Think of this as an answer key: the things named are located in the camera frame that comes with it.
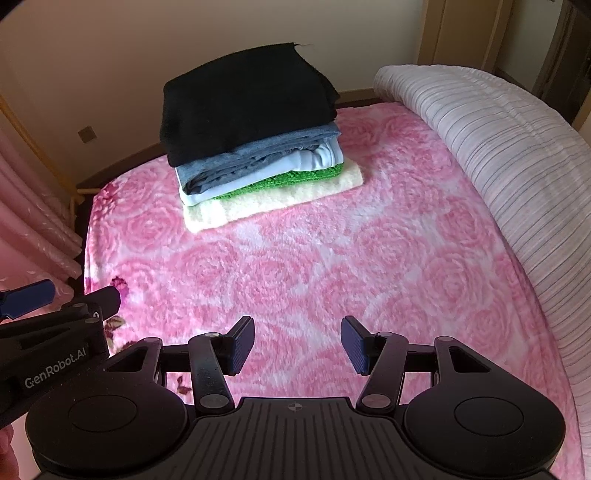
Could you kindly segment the black garment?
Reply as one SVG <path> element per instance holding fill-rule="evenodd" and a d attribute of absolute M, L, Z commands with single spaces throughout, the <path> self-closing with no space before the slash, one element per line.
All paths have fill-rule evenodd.
<path fill-rule="evenodd" d="M 160 143 L 169 165 L 335 120 L 339 93 L 294 43 L 250 48 L 165 83 Z"/>

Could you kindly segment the pink curtain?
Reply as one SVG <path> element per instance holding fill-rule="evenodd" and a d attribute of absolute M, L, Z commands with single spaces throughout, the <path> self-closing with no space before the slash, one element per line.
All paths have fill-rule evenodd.
<path fill-rule="evenodd" d="M 65 206 L 6 135 L 1 136 L 0 182 L 1 289 L 49 279 L 56 288 L 54 301 L 37 312 L 56 311 L 74 297 L 67 281 L 82 274 L 75 260 L 82 239 L 70 227 Z"/>

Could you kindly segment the pink rose fleece blanket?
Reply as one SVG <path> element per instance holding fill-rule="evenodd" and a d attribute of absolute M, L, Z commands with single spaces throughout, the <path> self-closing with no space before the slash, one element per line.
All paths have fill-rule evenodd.
<path fill-rule="evenodd" d="M 154 336 L 182 344 L 242 316 L 256 343 L 235 397 L 359 395 L 339 340 L 346 315 L 413 343 L 452 336 L 550 398 L 567 434 L 553 470 L 585 475 L 578 419 L 534 290 L 438 135 L 397 103 L 339 112 L 339 142 L 363 184 L 193 234 L 165 159 L 109 183 L 87 234 L 87 290 L 115 286 L 119 351 Z"/>

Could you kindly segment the cream folded towel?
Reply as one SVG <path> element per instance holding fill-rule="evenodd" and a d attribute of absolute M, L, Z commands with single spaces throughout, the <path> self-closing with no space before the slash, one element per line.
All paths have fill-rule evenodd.
<path fill-rule="evenodd" d="M 197 234 L 256 214 L 341 194 L 362 184 L 363 175 L 359 165 L 345 159 L 342 173 L 332 178 L 263 189 L 228 199 L 211 199 L 197 206 L 184 207 L 184 225 L 189 232 Z"/>

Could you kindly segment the blue-grey folded garment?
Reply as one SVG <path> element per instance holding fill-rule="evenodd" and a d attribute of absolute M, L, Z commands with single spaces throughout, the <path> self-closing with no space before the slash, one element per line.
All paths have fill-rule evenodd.
<path fill-rule="evenodd" d="M 335 122 L 294 130 L 257 140 L 221 154 L 193 160 L 175 168 L 180 189 L 187 195 L 205 191 L 245 177 L 290 153 L 314 150 L 339 136 Z"/>

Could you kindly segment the green folded towel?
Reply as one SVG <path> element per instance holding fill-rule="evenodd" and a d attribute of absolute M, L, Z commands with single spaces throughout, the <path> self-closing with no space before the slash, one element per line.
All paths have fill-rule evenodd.
<path fill-rule="evenodd" d="M 294 186 L 297 184 L 307 183 L 311 181 L 331 179 L 336 176 L 339 176 L 339 174 L 342 173 L 342 168 L 344 168 L 344 164 L 341 163 L 322 170 L 301 172 L 290 171 L 264 180 L 260 180 L 259 182 L 253 183 L 249 186 L 244 186 L 242 188 L 239 188 L 238 190 L 224 193 L 222 195 L 217 196 L 216 200 L 228 200 L 231 198 L 238 197 L 240 195 L 245 195 L 257 191 Z"/>

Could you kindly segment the wall socket plate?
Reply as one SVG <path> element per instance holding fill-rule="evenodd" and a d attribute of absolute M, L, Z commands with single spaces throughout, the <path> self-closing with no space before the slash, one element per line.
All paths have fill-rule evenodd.
<path fill-rule="evenodd" d="M 94 129 L 91 126 L 86 126 L 77 132 L 80 140 L 87 144 L 97 138 Z"/>

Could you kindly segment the wooden door frame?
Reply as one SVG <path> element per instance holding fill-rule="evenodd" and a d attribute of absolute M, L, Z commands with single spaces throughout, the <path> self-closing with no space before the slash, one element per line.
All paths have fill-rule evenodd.
<path fill-rule="evenodd" d="M 590 114 L 590 3 L 425 1 L 416 62 L 497 75 L 579 130 Z"/>

